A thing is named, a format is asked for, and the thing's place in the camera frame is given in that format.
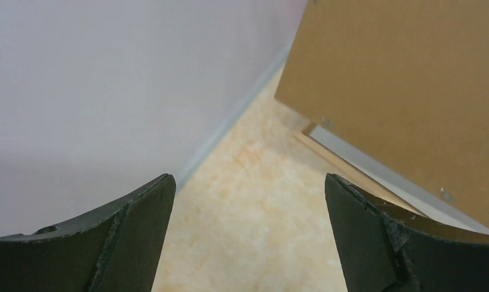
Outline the printed street photo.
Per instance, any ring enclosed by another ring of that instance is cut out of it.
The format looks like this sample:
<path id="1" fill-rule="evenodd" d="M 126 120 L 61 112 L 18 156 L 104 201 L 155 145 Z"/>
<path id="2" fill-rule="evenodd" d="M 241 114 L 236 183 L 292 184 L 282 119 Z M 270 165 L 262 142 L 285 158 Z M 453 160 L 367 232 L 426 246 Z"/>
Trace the printed street photo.
<path id="1" fill-rule="evenodd" d="M 489 228 L 416 186 L 370 156 L 317 125 L 310 136 L 339 157 L 414 206 L 427 217 L 450 226 L 489 234 Z"/>

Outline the brown backing board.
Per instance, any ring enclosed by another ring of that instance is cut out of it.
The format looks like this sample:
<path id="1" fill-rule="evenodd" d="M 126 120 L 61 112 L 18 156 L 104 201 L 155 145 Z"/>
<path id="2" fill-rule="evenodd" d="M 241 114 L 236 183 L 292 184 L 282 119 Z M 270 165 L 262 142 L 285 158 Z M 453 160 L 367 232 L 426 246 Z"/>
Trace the brown backing board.
<path id="1" fill-rule="evenodd" d="M 276 99 L 489 228 L 489 1 L 308 1 Z"/>

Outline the light wooden picture frame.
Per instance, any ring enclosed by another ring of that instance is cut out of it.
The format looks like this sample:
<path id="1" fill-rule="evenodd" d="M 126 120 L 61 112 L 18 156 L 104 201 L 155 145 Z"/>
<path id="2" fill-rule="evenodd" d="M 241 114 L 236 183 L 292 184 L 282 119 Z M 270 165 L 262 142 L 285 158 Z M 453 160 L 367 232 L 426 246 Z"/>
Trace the light wooden picture frame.
<path id="1" fill-rule="evenodd" d="M 356 184 L 360 188 L 379 198 L 427 218 L 424 213 L 420 212 L 414 206 L 410 205 L 408 202 L 381 185 L 379 182 L 375 181 L 373 178 L 360 171 L 357 167 L 351 165 L 337 154 L 324 147 L 320 142 L 317 142 L 314 138 L 312 138 L 310 133 L 316 128 L 316 126 L 317 125 L 315 123 L 308 123 L 300 130 L 293 131 L 293 136 L 305 147 L 322 158 L 326 163 L 336 168 L 341 176 L 343 176 L 346 180 Z"/>

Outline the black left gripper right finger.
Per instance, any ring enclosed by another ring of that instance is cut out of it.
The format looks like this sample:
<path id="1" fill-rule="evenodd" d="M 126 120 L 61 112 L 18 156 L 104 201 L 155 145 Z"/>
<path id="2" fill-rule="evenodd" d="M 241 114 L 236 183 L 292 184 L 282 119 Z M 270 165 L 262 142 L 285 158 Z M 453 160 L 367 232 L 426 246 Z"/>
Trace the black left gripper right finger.
<path id="1" fill-rule="evenodd" d="M 489 291 L 489 235 L 449 226 L 325 178 L 349 291 Z"/>

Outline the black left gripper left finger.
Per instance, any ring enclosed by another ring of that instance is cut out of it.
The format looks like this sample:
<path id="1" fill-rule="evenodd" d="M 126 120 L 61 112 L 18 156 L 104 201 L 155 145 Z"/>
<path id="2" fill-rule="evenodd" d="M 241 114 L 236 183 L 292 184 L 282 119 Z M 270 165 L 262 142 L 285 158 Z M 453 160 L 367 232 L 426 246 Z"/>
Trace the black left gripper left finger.
<path id="1" fill-rule="evenodd" d="M 0 291 L 150 291 L 175 192 L 163 174 L 77 217 L 0 237 Z"/>

